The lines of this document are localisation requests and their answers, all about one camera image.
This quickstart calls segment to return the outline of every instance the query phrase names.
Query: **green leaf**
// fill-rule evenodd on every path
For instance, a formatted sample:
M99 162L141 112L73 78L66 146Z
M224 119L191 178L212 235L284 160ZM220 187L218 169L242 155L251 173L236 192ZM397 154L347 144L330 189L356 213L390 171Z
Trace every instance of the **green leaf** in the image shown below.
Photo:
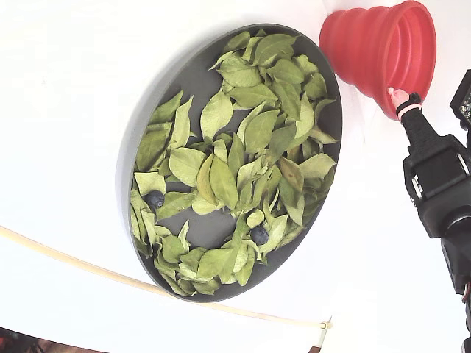
M183 250L185 253L188 253L190 251L190 247L188 245L188 242L186 241L186 235L188 233L188 230L190 229L189 225L189 220L187 219L185 224L183 224L182 229L180 230L180 233L178 233L178 238L180 239L180 242L182 243Z
M273 171L273 168L276 168L276 167L274 166L271 167L264 175L261 176L259 180L257 180L257 182L255 183L254 191L253 191L252 201L250 202L249 206L244 211L248 212L252 208L257 207L260 204L262 194L266 189L266 185L268 183L270 174Z
M277 115L277 110L269 110L258 114L248 123L244 139L246 153L257 153L269 144Z
M301 192L304 185L304 176L302 175L298 164L281 157L278 161L278 165L280 166L281 174L285 177L285 179L291 184L293 188Z
M289 217L296 222L296 224L302 226L302 214L304 213L304 196L301 194L297 200L296 207L290 207L285 204L286 211L288 211Z
M281 201L283 201L284 205L296 207L297 200L300 197L299 191L293 188L293 186L284 177L281 178L278 188L280 190Z
M289 118L294 120L300 119L301 101L294 86L287 82L273 82L273 90L281 100L283 111L288 114Z
M210 204L216 206L218 199L214 195L213 189L209 179L211 165L213 164L214 154L211 154L201 165L198 175L196 176L196 188L198 193Z
M178 263L180 255L186 254L182 242L174 235L162 238L162 254L168 263Z
M175 112L174 130L170 137L169 149L177 149L183 147L190 138L190 118L188 112L190 111L193 96L177 108Z
M314 109L314 124L317 125L319 121L319 117L321 115L321 111L325 108L325 106L329 105L330 103L334 103L335 99L323 99L316 105L316 109Z
M246 220L247 226L249 228L255 228L257 225L263 222L265 219L265 215L263 214L263 211L259 210L256 208L248 217Z
M244 145L235 133L233 134L233 143L230 147L227 165L229 166L234 178L237 177L239 168L244 165Z
M197 293L191 281L187 281L186 279L180 278L177 283L180 286L181 290L183 290L187 295L193 296Z
M169 158L166 157L162 163L159 165L159 168L157 170L157 172L159 173L159 175L161 175L162 177L167 177L169 175L171 175L171 171L170 171L170 165L169 165Z
M305 79L311 76L315 72L319 72L317 66L311 63L304 54L298 57L294 57L293 61L296 63L297 67L301 69L304 74Z
M327 87L325 87L324 77L319 72L312 74L311 79L303 87L310 99L327 97Z
M152 212L141 211L142 219L144 221L144 226L146 227L147 237L149 238L149 244L154 245L157 243L157 235L155 234L154 225L155 225L155 214Z
M254 56L254 48L257 46L258 41L262 39L261 37L252 37L249 39L249 43L247 44L247 47L245 48L244 55L242 55L242 59L253 62L252 57Z
M296 239L296 237L301 233L302 229L303 229L302 226L297 226L292 231L286 233L283 236L283 239L281 240L281 242L277 245L277 250L280 247L285 246L286 244L289 244L294 239Z
M288 149L293 149L302 142L306 141L308 139L309 132L314 125L314 112L312 110L312 106L309 104L306 94L302 95L300 119L299 121L295 121L295 124L296 135L294 136L294 139L290 143Z
M157 219L164 219L176 215L191 206L196 193L178 193L175 191L166 193L165 201L161 208L157 209Z
M177 93L172 99L163 103L154 110L150 119L149 125L166 123L173 120L175 110L180 106L180 100L183 96L183 90Z
M141 239L141 231L139 230L138 218L135 215L134 209L130 206L130 217L131 217L131 230L132 234L136 239Z
M146 132L152 131L163 131L163 130L170 130L173 123L158 123L158 124L150 124L146 127Z
M247 244L241 244L239 250L237 252L237 256L235 257L235 263L232 272L236 274L239 272L247 263L248 259L248 251L247 251Z
M193 199L193 202L191 203L193 211L199 215L207 215L208 213L223 208L223 206L224 204L222 202L219 202L217 205L211 204L210 202L206 201L206 199L203 198L200 193L196 195L196 197Z
M213 141L211 139L207 139L204 142L195 142L188 146L190 149L197 149L201 152L210 151L211 146L213 145Z
M252 201L252 185L253 185L253 180L249 180L241 188L241 193L238 198L237 205L235 206L237 210L242 211L248 208L250 202Z
M247 46L250 40L250 33L249 31L243 31L242 33L239 33L238 35L232 37L225 47L222 49L223 53L226 53L228 51L232 50L239 50L243 49Z
M316 141L306 140L301 143L302 147L302 158L308 160L315 154L319 154L319 144Z
M185 263L180 263L177 269L180 277L192 282L207 283L212 280L213 277L196 277L196 272L192 271Z
M255 244L255 243L254 243L252 240L250 240L250 239L243 239L243 240L242 240L242 243L243 243L243 244L247 244L249 247L251 247L252 249L254 249L255 253L257 254L257 257L256 257L257 260L261 260L261 259L262 259L262 254L260 253L260 250L258 249L257 244Z
M311 136L314 140L319 141L320 143L323 143L325 145L328 145L329 143L335 143L338 142L335 138L330 136L328 133L323 132L319 127L314 126L312 130L309 132L309 136Z
M139 239L141 242L144 242L144 238L146 237L146 227L144 226L144 220L142 219L141 210L146 210L150 212L150 209L143 201L141 195L136 189L131 189L130 203L136 217L135 221L137 222L139 228L139 236L136 236L136 238ZM137 231L137 227L135 226L135 224L133 226L133 231Z
M167 276L166 274L159 272L162 278L166 280L166 282L170 285L170 288L178 295L180 296L189 296L180 286L178 285L177 282L175 282L171 277Z
M208 294L210 296L212 296L214 294L214 292L216 290L218 290L219 287L221 287L219 282L216 281L215 279L212 279L208 283L197 283L197 282L195 282L195 283L193 283L193 285L194 285L194 289L196 289L196 291L198 293Z
M242 185L250 178L256 175L262 169L262 158L244 164L241 166L237 173L237 186L240 190Z
M296 37L284 34L267 35L258 42L255 49L253 65L268 65L280 53L293 53L292 44L296 41Z
M216 140L223 140L226 144L226 147L228 147L233 142L233 138L225 132L221 132L219 135L217 135Z
M139 193L144 196L153 190L165 193L165 179L157 172L134 173L135 181L138 183Z
M273 200L272 202L270 203L270 205L268 206L268 209L270 210L270 212L273 210L273 207L275 207L275 204L277 203L277 200L278 200L278 196L280 195L280 190L277 189L277 192L275 194L275 196L273 196Z
M255 34L256 37L266 37L266 32L263 29L259 29Z
M223 249L231 249L230 255L227 257L221 271L218 273L221 282L227 282L230 279L230 275L234 272L234 266L238 253L241 248L242 238L248 233L249 227L245 222L245 217L239 217L235 225L233 236L229 242L223 245Z
M270 77L270 75L268 75L267 69L264 66L258 66L258 72L260 73L260 76L263 79L263 83L266 86L271 86L273 83L273 80Z
M214 146L214 155L217 156L223 162L227 163L226 143L223 140L216 140L214 141L213 146Z
M219 90L218 93L211 97L201 112L199 123L203 137L212 140L214 135L227 125L232 116L233 105L229 97L222 90Z
M224 268L232 249L211 249L205 252L199 260L196 277L215 277Z
M209 172L209 180L216 198L232 210L237 203L238 194L236 181L227 163L224 163L218 157L214 157Z
M244 120L239 124L238 129L237 129L237 136L241 140L241 142L244 142L245 139L245 129L247 128L247 124L252 121L252 119L260 114L260 112L263 109L263 106L265 103L259 104L257 107L255 107L245 118Z
M280 217L276 217L273 220L272 227L268 231L268 241L259 248L262 254L267 254L268 252L277 247L278 243L283 238L287 220L288 215L281 215Z
M324 153L312 156L300 164L305 178L323 178L336 162Z
M289 124L288 126L281 127L272 133L269 148L274 160L278 160L288 149L288 146L293 141L295 135L295 124Z
M193 272L197 272L199 260L205 252L206 249L196 248L191 250L189 253L180 256L180 260L182 261L182 263L186 264Z
M180 147L170 154L170 170L182 183L196 186L196 176L206 154L196 149Z
M148 171L165 149L170 130L151 131L144 135L139 144L135 163L139 171Z
M237 52L222 62L218 72L233 87L248 88L262 82L258 69L243 60Z
M249 88L235 87L228 94L237 101L239 106L244 108L253 108L262 102L275 102L277 100L276 95L263 83Z
M154 231L155 231L155 234L159 236L160 238L164 238L167 235L171 235L170 230L168 230L167 228L163 226L154 226Z
M296 64L288 59L279 59L275 66L269 68L267 72L277 81L291 84L304 82L304 74Z
M235 273L237 282L244 287L252 274L253 265L255 263L255 250L253 248L248 248L247 250L247 260L244 266L240 271Z
M232 55L233 52L234 52L234 51L232 50L232 51L228 51L227 53L224 53L223 55L221 55L221 56L218 58L218 60L214 63L214 65L211 66L211 67L208 69L208 71L209 71L209 70L213 70L217 65L219 65L219 64L222 63L224 60L226 60L230 55Z
M280 184L281 180L281 172L280 169L276 165L273 166L272 173L268 178L268 182L266 183L266 195L270 198L273 197L273 194L278 188L278 184Z

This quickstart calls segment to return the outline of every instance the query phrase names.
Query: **blueberry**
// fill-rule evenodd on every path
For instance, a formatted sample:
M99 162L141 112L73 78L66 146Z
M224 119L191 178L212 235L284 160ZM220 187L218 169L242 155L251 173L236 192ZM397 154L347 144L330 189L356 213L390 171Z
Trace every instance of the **blueberry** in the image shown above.
M264 245L268 241L268 233L262 226L256 226L252 229L250 236L257 245Z
M157 208L161 208L165 196L159 190L153 190L144 197L144 201L149 205L152 212Z

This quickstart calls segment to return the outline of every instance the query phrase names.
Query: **white backdrop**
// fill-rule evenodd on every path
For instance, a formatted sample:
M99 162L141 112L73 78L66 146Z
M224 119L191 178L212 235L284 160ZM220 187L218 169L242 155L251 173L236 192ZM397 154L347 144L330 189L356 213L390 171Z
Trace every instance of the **white backdrop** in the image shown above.
M169 68L227 30L272 22L317 42L332 10L398 2L0 1L0 224L152 282L120 205L128 124L143 96L160 94ZM471 4L424 3L438 40L424 111L464 140L448 105L470 65ZM344 137L320 217L279 270L224 304L314 321L333 314L327 353L458 352L464 307L403 187L403 128L339 86ZM3 238L0 289L10 303L1 327L108 352L307 352L319 335L128 288Z

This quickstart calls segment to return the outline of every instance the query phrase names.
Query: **dried leaf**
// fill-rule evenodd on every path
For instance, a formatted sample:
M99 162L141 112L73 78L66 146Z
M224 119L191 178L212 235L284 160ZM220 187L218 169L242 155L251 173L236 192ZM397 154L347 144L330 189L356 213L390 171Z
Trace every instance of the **dried leaf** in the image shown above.
M302 175L298 164L281 157L278 161L278 165L280 166L281 174L285 177L285 179L291 184L293 188L301 192L304 185L304 176Z
M178 263L180 255L186 254L182 242L174 235L162 238L162 255L168 263Z
M281 215L280 217L276 217L273 220L273 224L270 230L267 230L269 234L269 239L264 245L260 246L259 248L262 254L265 255L277 247L278 243L283 238L287 220L288 215Z
M170 154L170 170L182 183L196 186L196 176L206 154L196 149L180 147Z
M311 79L302 88L310 99L327 97L324 77L319 72L312 74Z
M263 220L265 219L265 215L263 214L263 211L259 210L258 208L256 208L246 219L246 223L247 223L247 226L249 226L249 228L254 228L256 227L257 225L259 225L260 223L263 222Z
M244 142L244 139L245 139L245 129L247 128L247 124L250 121L252 121L252 119L262 111L264 105L265 105L264 103L261 103L257 107L255 107L239 124L238 129L237 129L237 136L241 140L242 143Z
M193 96L177 108L175 112L174 130L170 137L169 149L177 149L183 147L190 138L190 118L188 112L193 102Z
M232 103L229 97L222 90L219 90L218 93L211 97L201 112L199 123L203 137L213 139L214 135L227 125L232 116Z
M232 37L229 39L225 47L222 49L223 53L226 53L228 51L232 50L239 50L243 49L247 46L250 40L250 33L249 31L243 31L242 33L239 33L238 35Z
M301 163L300 170L305 178L323 178L335 164L335 160L321 153Z
M161 208L157 209L157 219L164 219L176 215L191 206L196 193L169 192Z
M244 165L244 145L237 134L233 134L233 143L230 147L227 165L234 178L237 177L239 168Z
M210 155L201 165L198 175L196 176L196 188L202 198L204 198L208 203L216 206L218 204L218 200L214 195L209 179L209 172L211 165L213 164L213 158L214 154Z
M149 125L166 123L173 120L175 111L180 106L183 90L177 93L172 99L157 107L149 119Z
M253 108L260 103L275 102L277 100L276 95L263 83L249 88L235 87L228 94L243 108Z
M294 120L300 119L301 101L294 86L291 83L279 81L273 82L273 90L281 100L283 111L288 114L289 118Z
M218 157L214 157L209 179L216 198L224 202L230 209L233 209L237 204L238 193L236 181L227 163L224 163Z
M148 132L139 144L135 163L139 171L148 171L165 149L170 130L156 130Z
M277 115L277 110L269 110L258 114L249 122L244 139L246 153L257 153L269 144Z
M279 59L275 66L269 68L267 72L277 81L284 81L291 84L304 82L304 74L296 64L288 59Z
M269 65L282 52L292 55L292 44L296 37L284 34L267 35L258 42L255 49L253 65Z
M288 126L281 127L272 133L269 148L274 161L278 160L288 149L288 146L293 141L295 135L295 124L289 124Z
M134 173L135 181L138 183L139 193L144 196L152 190L159 190L165 193L165 179L157 172Z
M214 155L217 156L223 162L227 163L226 143L223 140L216 140L214 141L213 146L214 146Z

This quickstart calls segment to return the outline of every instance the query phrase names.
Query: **collapsible funnel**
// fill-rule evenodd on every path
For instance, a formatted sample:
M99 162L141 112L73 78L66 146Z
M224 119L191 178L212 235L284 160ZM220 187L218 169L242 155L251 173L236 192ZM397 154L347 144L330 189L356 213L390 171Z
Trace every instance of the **collapsible funnel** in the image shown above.
M436 37L419 2L335 11L322 25L319 46L340 78L373 97L391 119L397 116L387 87L427 95Z

